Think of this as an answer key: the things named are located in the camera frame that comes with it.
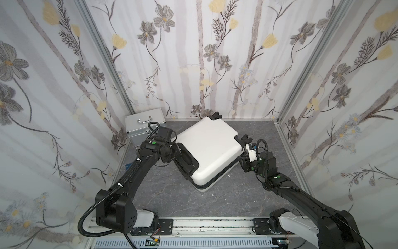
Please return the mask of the white hard-shell suitcase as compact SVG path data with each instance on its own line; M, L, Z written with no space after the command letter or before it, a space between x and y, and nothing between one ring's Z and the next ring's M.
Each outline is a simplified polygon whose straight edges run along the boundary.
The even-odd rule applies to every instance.
M215 112L177 136L181 155L174 164L196 190L205 192L238 163L251 142L248 135L240 138Z

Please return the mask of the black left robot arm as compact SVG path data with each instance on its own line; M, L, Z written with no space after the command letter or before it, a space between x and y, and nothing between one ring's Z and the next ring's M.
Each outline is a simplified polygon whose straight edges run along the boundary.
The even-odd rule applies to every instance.
M137 158L116 184L109 190L100 190L95 196L95 204L88 208L77 223L78 232L88 238L122 233L131 248L135 248L129 233L135 228L152 227L156 213L139 211L133 203L135 194L150 169L161 160L168 164L180 155L176 144L177 134L157 122L148 124L150 134L137 150ZM84 229L84 221L95 212L97 225L106 228L104 232L89 232Z

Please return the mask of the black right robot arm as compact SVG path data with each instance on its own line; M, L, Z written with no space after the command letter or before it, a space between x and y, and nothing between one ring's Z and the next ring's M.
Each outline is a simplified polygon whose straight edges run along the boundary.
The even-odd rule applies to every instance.
M363 249L365 239L360 235L354 217L347 211L329 207L299 188L289 177L280 173L276 158L264 139L256 143L247 135L236 142L243 153L238 161L244 172L253 172L262 187L293 204L306 216L296 216L285 208L270 213L271 232L292 232L319 249Z

